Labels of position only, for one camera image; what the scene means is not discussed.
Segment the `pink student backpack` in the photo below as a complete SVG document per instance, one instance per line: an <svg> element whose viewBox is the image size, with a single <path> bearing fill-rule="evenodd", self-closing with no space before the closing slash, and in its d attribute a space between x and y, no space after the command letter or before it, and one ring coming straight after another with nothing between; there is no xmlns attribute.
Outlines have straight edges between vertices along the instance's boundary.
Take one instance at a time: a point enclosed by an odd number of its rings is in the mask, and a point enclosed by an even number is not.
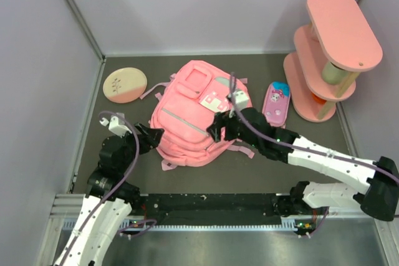
<svg viewBox="0 0 399 266"><path fill-rule="evenodd" d="M158 104L150 118L151 128L164 134L157 152L164 171L178 166L201 167L224 151L238 151L253 158L254 152L233 141L214 142L206 131L216 113L228 112L229 74L203 61L191 60L157 93Z"/></svg>

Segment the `pink cartoon pencil case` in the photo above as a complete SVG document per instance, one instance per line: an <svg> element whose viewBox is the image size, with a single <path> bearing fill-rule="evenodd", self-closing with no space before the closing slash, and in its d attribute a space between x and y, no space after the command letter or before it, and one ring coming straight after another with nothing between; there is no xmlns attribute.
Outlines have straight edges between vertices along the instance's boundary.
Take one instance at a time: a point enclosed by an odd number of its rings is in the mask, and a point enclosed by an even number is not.
<svg viewBox="0 0 399 266"><path fill-rule="evenodd" d="M288 84L272 82L269 85L264 98L262 114L271 126L285 128L290 99L291 90Z"/></svg>

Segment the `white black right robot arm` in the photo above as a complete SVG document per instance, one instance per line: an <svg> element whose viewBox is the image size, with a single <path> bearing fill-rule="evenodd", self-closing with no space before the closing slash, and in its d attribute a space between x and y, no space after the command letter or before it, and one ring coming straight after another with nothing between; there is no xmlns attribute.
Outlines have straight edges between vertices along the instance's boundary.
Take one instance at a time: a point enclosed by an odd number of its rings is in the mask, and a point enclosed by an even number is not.
<svg viewBox="0 0 399 266"><path fill-rule="evenodd" d="M380 221L395 218L398 170L394 160L360 159L320 146L304 136L271 126L255 108L219 112L206 131L215 142L235 139L255 147L267 159L299 166L337 180L336 184L300 182L291 191L291 206L303 214L311 208L359 207Z"/></svg>

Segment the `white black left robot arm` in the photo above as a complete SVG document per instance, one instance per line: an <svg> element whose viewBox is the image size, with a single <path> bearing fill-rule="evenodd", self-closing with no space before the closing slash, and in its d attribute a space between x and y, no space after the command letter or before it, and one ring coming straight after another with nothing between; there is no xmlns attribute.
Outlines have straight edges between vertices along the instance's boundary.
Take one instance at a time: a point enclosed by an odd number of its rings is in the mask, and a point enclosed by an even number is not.
<svg viewBox="0 0 399 266"><path fill-rule="evenodd" d="M79 217L54 265L102 265L123 220L141 208L140 190L127 182L138 157L158 147L164 130L117 125L104 139L87 180Z"/></svg>

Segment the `cream and pink plate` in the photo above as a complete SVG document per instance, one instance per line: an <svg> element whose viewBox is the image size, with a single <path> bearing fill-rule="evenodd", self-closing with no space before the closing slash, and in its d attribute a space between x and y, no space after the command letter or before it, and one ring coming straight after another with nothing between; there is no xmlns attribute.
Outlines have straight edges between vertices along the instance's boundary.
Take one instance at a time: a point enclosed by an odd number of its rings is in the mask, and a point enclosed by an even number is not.
<svg viewBox="0 0 399 266"><path fill-rule="evenodd" d="M104 81L104 96L114 103L130 103L138 99L147 88L147 77L139 69L125 67L112 72Z"/></svg>

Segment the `orange bowl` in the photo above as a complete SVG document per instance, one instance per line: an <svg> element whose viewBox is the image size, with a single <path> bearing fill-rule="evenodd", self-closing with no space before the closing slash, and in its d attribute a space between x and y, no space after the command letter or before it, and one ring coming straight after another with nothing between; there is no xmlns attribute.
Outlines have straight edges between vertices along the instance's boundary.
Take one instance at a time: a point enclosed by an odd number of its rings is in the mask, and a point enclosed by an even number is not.
<svg viewBox="0 0 399 266"><path fill-rule="evenodd" d="M318 104L320 104L320 105L324 105L324 104L326 103L326 100L325 100L325 99L318 97L316 94L311 93L311 95L312 95L313 100L314 100L316 103L318 103Z"/></svg>

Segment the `pale green cup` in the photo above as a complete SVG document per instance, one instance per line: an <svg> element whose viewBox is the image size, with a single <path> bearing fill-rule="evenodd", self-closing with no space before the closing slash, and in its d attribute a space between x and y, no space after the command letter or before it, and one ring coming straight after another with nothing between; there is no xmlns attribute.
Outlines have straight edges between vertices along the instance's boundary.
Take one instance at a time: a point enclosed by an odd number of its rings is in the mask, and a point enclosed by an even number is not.
<svg viewBox="0 0 399 266"><path fill-rule="evenodd" d="M322 70L322 79L330 85L338 85L347 75L347 71L327 62Z"/></svg>

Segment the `pink three-tier wooden shelf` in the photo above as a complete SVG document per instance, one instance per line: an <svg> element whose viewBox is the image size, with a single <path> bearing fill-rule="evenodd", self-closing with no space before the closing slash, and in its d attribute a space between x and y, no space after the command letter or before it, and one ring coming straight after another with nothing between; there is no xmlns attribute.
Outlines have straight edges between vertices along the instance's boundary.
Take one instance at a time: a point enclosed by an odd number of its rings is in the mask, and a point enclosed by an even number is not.
<svg viewBox="0 0 399 266"><path fill-rule="evenodd" d="M295 51L283 68L298 115L320 123L353 95L357 77L381 62L383 50L356 0L306 0L306 9L310 22L295 31ZM347 71L338 85L322 79L327 62ZM316 103L311 93L326 103Z"/></svg>

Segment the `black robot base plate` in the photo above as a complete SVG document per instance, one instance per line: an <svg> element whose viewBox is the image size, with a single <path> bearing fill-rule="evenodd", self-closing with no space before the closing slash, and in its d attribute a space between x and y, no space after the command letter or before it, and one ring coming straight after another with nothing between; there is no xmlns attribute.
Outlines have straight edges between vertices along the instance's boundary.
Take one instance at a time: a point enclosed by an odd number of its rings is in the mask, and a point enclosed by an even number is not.
<svg viewBox="0 0 399 266"><path fill-rule="evenodd" d="M321 216L325 210L285 194L142 194L129 216L156 219L157 226L251 226L278 225L289 216Z"/></svg>

